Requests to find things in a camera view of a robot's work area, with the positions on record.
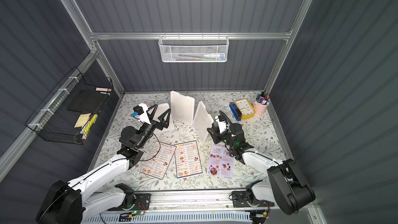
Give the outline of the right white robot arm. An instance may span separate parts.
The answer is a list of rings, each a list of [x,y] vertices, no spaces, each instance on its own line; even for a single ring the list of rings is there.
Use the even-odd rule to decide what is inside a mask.
[[[268,184],[256,180],[246,186],[243,196],[232,194],[232,200],[238,202],[239,207],[275,203],[285,214],[291,215],[316,199],[296,161],[282,161],[256,151],[246,142],[240,124],[215,122],[207,132],[214,144],[224,144],[232,158],[267,174]]]

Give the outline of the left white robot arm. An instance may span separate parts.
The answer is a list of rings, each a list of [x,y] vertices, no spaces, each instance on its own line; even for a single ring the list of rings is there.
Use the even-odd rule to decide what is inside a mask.
[[[80,224],[111,208],[136,210],[140,202],[137,201],[134,190],[126,184],[117,184],[100,194],[96,194],[96,191],[117,175],[141,162],[144,154],[142,149],[154,136],[155,129],[163,130],[169,127],[171,109],[168,108],[155,117],[157,108],[156,104],[148,107],[144,103],[134,108],[132,116],[137,118],[142,126],[139,129],[128,126],[122,130],[119,139],[121,148],[107,162],[68,182],[55,182],[47,192],[36,216],[36,222]]]

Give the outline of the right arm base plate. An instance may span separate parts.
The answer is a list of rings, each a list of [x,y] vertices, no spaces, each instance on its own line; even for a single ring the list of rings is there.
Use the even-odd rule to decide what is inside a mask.
[[[242,207],[274,207],[274,202],[258,200],[254,194],[248,190],[233,191],[229,195],[229,200],[233,202],[235,208]]]

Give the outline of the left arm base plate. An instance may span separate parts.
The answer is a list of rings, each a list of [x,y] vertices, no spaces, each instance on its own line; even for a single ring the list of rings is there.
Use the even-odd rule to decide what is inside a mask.
[[[146,211],[149,209],[151,194],[127,194],[122,204],[108,211]]]

